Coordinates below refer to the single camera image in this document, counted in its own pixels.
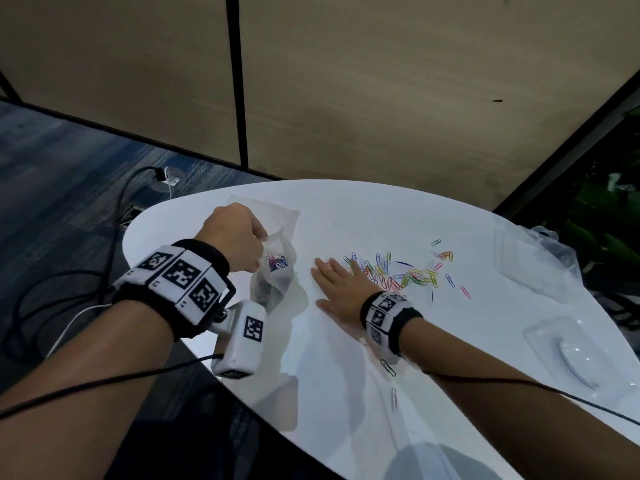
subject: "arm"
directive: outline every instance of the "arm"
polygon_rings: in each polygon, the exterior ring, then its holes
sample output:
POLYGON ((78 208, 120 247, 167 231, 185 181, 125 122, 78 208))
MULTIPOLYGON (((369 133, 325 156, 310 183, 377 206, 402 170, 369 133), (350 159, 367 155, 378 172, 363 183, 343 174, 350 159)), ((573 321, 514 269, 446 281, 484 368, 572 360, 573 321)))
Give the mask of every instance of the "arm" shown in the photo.
MULTIPOLYGON (((380 288, 354 262, 351 274, 334 259, 316 259, 316 266, 312 275, 329 298, 318 300, 318 307, 362 329, 360 307, 380 288)), ((406 323, 399 348, 435 374, 533 380, 422 319, 406 323)), ((640 472, 640 447, 559 394, 523 384, 433 379, 527 480, 626 480, 640 472)))
MULTIPOLYGON (((266 232, 240 204, 215 209, 196 239, 216 247, 231 271, 256 271, 266 232)), ((111 307, 0 397, 0 409, 64 387, 162 367, 173 332, 136 301, 111 307)), ((0 478, 102 478, 154 378, 89 389, 0 422, 0 478)))

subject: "hand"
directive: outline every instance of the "hand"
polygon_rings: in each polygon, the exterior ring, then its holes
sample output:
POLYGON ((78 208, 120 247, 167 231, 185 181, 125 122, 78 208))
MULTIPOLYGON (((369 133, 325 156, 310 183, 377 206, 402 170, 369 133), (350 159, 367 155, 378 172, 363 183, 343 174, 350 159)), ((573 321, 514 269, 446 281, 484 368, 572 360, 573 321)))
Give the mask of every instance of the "hand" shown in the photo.
POLYGON ((365 276, 356 261, 349 261, 352 274, 333 258, 328 264, 316 258, 317 269, 311 268, 311 275, 329 298, 317 300, 316 305, 341 323, 362 329, 360 309, 368 297, 382 288, 365 276))
POLYGON ((260 239, 267 237, 260 221, 251 210, 239 203, 226 207, 216 207, 196 239, 212 245, 229 261, 231 272, 258 271, 258 259, 262 256, 260 239))

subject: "left hand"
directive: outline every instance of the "left hand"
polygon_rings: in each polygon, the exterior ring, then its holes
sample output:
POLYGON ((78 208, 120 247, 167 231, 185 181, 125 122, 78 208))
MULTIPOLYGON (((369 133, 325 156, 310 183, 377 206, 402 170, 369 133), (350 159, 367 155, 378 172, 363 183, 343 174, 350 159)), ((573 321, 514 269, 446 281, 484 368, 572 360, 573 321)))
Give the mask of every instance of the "left hand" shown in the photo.
POLYGON ((240 203, 216 207, 196 239, 212 245, 229 261, 230 271, 258 271, 258 259, 262 257, 260 239, 267 237, 260 221, 252 211, 240 203))

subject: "white table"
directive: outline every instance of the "white table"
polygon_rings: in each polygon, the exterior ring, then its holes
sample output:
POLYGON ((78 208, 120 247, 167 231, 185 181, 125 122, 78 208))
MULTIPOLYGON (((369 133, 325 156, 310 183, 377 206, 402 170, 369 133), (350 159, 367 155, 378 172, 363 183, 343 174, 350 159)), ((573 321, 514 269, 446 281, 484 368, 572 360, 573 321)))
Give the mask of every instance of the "white table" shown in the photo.
MULTIPOLYGON (((446 478, 439 448, 406 448, 425 443, 440 445, 463 480, 520 476, 432 380, 403 364, 391 378, 366 348, 316 309, 314 302, 323 295, 309 273, 314 257, 342 261, 354 251, 374 262, 376 253, 390 251, 393 259, 424 268, 434 259, 430 243, 440 239, 438 252, 454 252, 454 261, 445 266, 457 286, 440 277, 429 320, 553 385, 522 332, 542 318, 573 315, 616 366, 640 383, 635 355, 587 290, 560 304, 507 280, 493 268, 493 235, 499 226, 512 224, 437 195, 338 180, 266 182, 189 195, 153 206, 132 222, 123 241, 128 263, 162 244, 194 236, 212 210, 234 195, 301 210, 292 241, 299 286, 268 317, 263 368, 254 377, 225 384, 284 436, 347 479, 393 478, 399 472, 407 477, 411 467, 403 465, 415 463, 416 456, 422 474, 432 467, 437 473, 431 477, 446 478), (391 387, 397 391, 395 412, 389 407, 391 387)), ((264 224, 268 233, 278 230, 264 224)), ((248 298, 249 275, 235 273, 231 279, 237 299, 248 298)), ((406 293, 419 308, 428 308, 430 289, 415 285, 406 293)), ((213 352, 215 341, 215 334, 206 332, 185 344, 204 356, 213 352)), ((640 444, 640 428, 585 407, 640 444)), ((640 418, 640 393, 626 396, 616 409, 640 418)))

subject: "paper clip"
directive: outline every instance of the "paper clip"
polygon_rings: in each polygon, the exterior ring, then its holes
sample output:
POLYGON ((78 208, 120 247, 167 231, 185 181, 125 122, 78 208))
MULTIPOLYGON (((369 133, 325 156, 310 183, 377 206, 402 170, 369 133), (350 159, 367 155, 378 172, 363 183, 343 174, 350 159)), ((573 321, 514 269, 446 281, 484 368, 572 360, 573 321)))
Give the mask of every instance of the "paper clip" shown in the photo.
POLYGON ((391 366, 389 365, 389 363, 384 360, 384 359, 380 359, 380 364, 382 364, 382 367, 385 368, 385 370, 392 375, 392 377, 396 377, 396 371, 394 371, 391 366))

